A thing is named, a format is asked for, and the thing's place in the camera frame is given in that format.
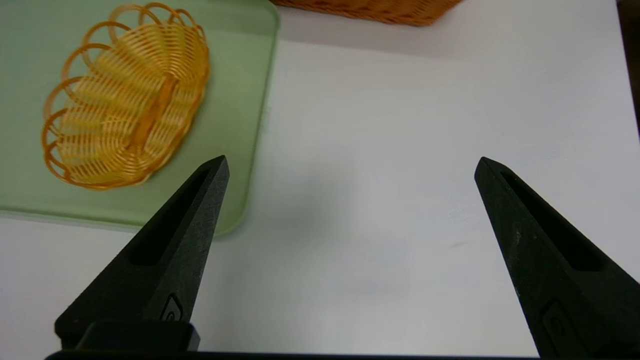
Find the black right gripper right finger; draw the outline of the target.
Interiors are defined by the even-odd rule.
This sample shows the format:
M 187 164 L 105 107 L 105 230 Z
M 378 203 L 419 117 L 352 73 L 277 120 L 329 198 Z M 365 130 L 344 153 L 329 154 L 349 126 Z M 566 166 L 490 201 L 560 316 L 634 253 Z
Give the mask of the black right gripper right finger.
M 640 287 L 514 171 L 474 172 L 503 261 L 541 357 L 637 357 Z

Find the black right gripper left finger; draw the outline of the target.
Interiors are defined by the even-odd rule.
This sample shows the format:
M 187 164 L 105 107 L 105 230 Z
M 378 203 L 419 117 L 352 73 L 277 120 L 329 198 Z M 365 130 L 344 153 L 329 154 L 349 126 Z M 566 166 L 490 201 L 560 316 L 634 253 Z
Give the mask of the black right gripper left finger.
M 195 350 L 191 324 L 230 170 L 204 162 L 57 318 L 63 350 Z

